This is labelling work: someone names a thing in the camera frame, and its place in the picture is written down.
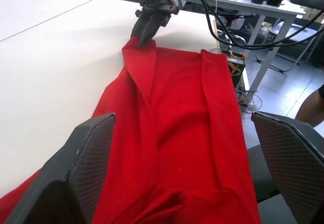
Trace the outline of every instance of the black cable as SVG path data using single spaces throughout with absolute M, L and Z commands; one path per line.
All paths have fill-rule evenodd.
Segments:
M 206 15 L 207 23 L 208 23 L 208 29 L 209 29 L 211 35 L 212 35 L 216 40 L 219 41 L 220 43 L 226 44 L 226 45 L 228 45 L 228 46 L 236 45 L 237 47 L 240 47 L 240 48 L 242 48 L 242 49 L 245 49 L 245 50 L 247 49 L 247 50 L 249 50 L 247 47 L 244 47 L 244 46 L 238 44 L 238 43 L 235 42 L 235 41 L 233 41 L 233 43 L 229 43 L 229 42 L 227 42 L 227 41 L 224 41 L 224 40 L 221 40 L 220 38 L 218 38 L 218 37 L 215 35 L 215 33 L 214 33 L 214 31 L 213 31 L 213 28 L 212 28 L 212 25 L 211 25 L 211 21 L 210 21 L 210 18 L 209 18 L 208 7 L 207 7 L 208 4 L 205 2 L 205 0 L 200 0 L 200 1 L 201 1 L 201 4 L 202 4 L 203 8 L 204 8 L 204 11 L 205 11 L 205 15 Z M 222 22 L 221 20 L 220 20 L 220 24 L 221 24 L 221 26 L 224 28 L 225 33 L 228 33 L 228 31 L 227 31 L 225 25 L 223 24 L 223 22 Z M 251 49 L 251 50 L 261 50 L 261 49 L 263 49 L 263 47 L 253 48 L 253 49 Z
M 217 13 L 209 6 L 209 4 L 205 1 L 205 0 L 200 0 L 203 8 L 204 8 L 204 11 L 205 11 L 205 14 L 206 14 L 206 19 L 207 19 L 207 23 L 208 23 L 208 26 L 209 26 L 209 30 L 212 34 L 212 36 L 218 40 L 219 42 L 221 43 L 224 43 L 226 45 L 231 45 L 231 46 L 237 46 L 237 47 L 240 47 L 242 49 L 246 49 L 246 50 L 260 50 L 260 49 L 268 49 L 268 48 L 273 48 L 273 47 L 286 47 L 286 46 L 293 46 L 293 45 L 296 45 L 296 44 L 300 44 L 300 43 L 303 43 L 305 41 L 308 41 L 309 39 L 312 39 L 313 37 L 317 36 L 318 34 L 322 33 L 324 31 L 324 29 L 321 29 L 320 31 L 318 31 L 316 34 L 302 40 L 302 41 L 298 41 L 298 42 L 293 42 L 293 43 L 288 43 L 288 44 L 279 44 L 283 41 L 286 41 L 288 39 L 290 39 L 291 37 L 295 36 L 296 34 L 300 33 L 302 30 L 304 30 L 307 26 L 309 26 L 311 23 L 313 23 L 321 14 L 324 13 L 324 9 L 322 9 L 312 20 L 310 20 L 306 25 L 304 25 L 302 28 L 300 28 L 299 30 L 297 30 L 296 32 L 294 32 L 293 34 L 289 35 L 288 37 L 284 38 L 284 39 L 281 39 L 281 40 L 278 40 L 276 42 L 273 42 L 273 43 L 268 43 L 268 44 L 248 44 L 248 45 L 245 45 L 245 46 L 242 46 L 240 44 L 238 44 L 230 35 L 230 33 L 228 32 L 226 26 L 223 24 L 223 22 L 221 21 L 221 19 L 219 18 L 219 16 L 217 15 Z M 216 17 L 216 19 L 219 21 L 220 25 L 222 26 L 222 28 L 224 29 L 224 32 L 228 35 L 229 39 L 232 41 L 232 43 L 228 43 L 224 40 L 221 40 L 219 39 L 218 37 L 215 36 L 214 32 L 213 32 L 213 29 L 212 29 L 212 26 L 211 26 L 211 23 L 210 23 L 210 18 L 209 18 L 209 12 L 212 13 L 212 15 L 214 15 Z
M 216 14 L 216 12 L 209 6 L 209 4 L 207 4 L 207 7 L 211 10 L 212 12 L 212 15 L 214 15 L 217 20 L 222 23 L 221 19 L 218 17 L 218 15 Z M 301 40 L 301 41 L 298 41 L 298 42 L 292 42 L 292 43 L 287 43 L 287 44 L 279 44 L 285 40 L 288 40 L 290 39 L 291 37 L 295 36 L 296 34 L 300 33 L 302 30 L 304 30 L 309 24 L 313 23 L 322 13 L 324 13 L 324 9 L 321 10 L 321 12 L 319 12 L 312 20 L 310 20 L 306 25 L 304 25 L 302 28 L 300 28 L 299 30 L 297 30 L 296 32 L 292 33 L 291 35 L 287 36 L 286 38 L 284 39 L 280 39 L 276 42 L 273 42 L 273 43 L 266 43 L 266 44 L 248 44 L 247 47 L 264 47 L 264 49 L 268 49 L 268 48 L 273 48 L 273 47 L 287 47 L 287 46 L 294 46 L 294 45 L 297 45 L 297 44 L 300 44 L 300 43 L 303 43 L 303 42 L 306 42 L 310 39 L 312 39 L 313 37 L 319 35 L 320 33 L 322 33 L 324 31 L 324 28 L 319 30 L 317 33 L 309 36 L 308 38 L 304 39 L 304 40 Z M 227 30 L 227 33 L 226 33 L 229 38 L 231 39 L 231 41 L 233 41 L 230 33 L 228 32 Z

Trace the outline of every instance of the white table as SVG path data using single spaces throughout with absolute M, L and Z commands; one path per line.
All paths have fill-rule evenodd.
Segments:
M 0 0 L 0 41 L 91 0 Z
M 0 42 L 0 197 L 92 116 L 124 65 L 121 49 L 139 8 L 92 0 Z M 216 42 L 207 26 L 197 26 L 205 23 L 204 15 L 180 11 L 154 39 L 159 47 L 211 50 Z
M 185 0 L 185 1 L 200 4 L 200 0 Z M 209 5 L 215 6 L 215 0 L 205 0 L 205 1 Z M 225 9 L 233 9 L 238 11 L 246 11 L 246 12 L 260 15 L 259 20 L 248 42 L 249 44 L 254 43 L 266 16 L 281 18 L 285 20 L 281 27 L 281 30 L 279 31 L 275 39 L 275 41 L 278 41 L 280 39 L 285 38 L 296 16 L 305 14 L 304 10 L 301 9 L 300 6 L 292 3 L 286 3 L 285 5 L 281 5 L 280 7 L 274 7 L 265 4 L 265 2 L 263 4 L 254 4 L 249 0 L 217 0 L 217 7 L 221 7 Z M 277 54 L 278 49 L 279 48 L 276 47 L 272 51 L 269 51 L 251 87 L 246 88 L 246 90 L 250 90 L 252 92 L 255 92 L 257 90 L 262 78 L 264 77 L 275 55 Z M 250 51 L 247 50 L 245 51 L 246 56 L 248 56 L 249 52 Z M 248 93 L 249 99 L 251 99 L 253 95 L 254 93 Z

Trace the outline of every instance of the white surface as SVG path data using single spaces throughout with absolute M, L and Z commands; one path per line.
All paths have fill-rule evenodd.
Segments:
M 304 15 L 306 14 L 302 8 L 300 8 L 299 5 L 292 4 L 287 1 L 281 2 L 284 5 L 280 5 L 280 7 L 274 7 L 269 6 L 266 4 L 266 2 L 263 2 L 263 4 L 255 4 L 252 3 L 251 0 L 217 0 L 217 2 L 224 2 L 228 4 L 235 4 L 240 5 L 245 8 L 257 8 L 257 9 L 263 9 L 266 11 L 273 11 L 273 12 L 285 12 L 288 14 L 294 14 L 294 15 Z
M 0 0 L 0 41 L 91 0 Z
M 93 0 L 0 42 L 0 196 L 42 167 L 92 116 L 124 65 L 121 49 L 139 8 Z M 216 46 L 205 16 L 185 11 L 155 40 L 159 47 L 197 52 Z

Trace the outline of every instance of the fabric fold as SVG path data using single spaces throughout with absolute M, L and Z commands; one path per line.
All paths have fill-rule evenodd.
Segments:
M 93 223 L 260 223 L 226 56 L 137 43 L 93 114 L 116 114 Z M 31 181 L 0 199 L 0 216 Z

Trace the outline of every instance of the red garment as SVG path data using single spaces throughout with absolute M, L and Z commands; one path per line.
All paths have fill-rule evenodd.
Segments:
M 93 223 L 260 223 L 225 55 L 137 42 L 93 115 L 117 117 Z M 2 221 L 34 177 L 0 200 Z

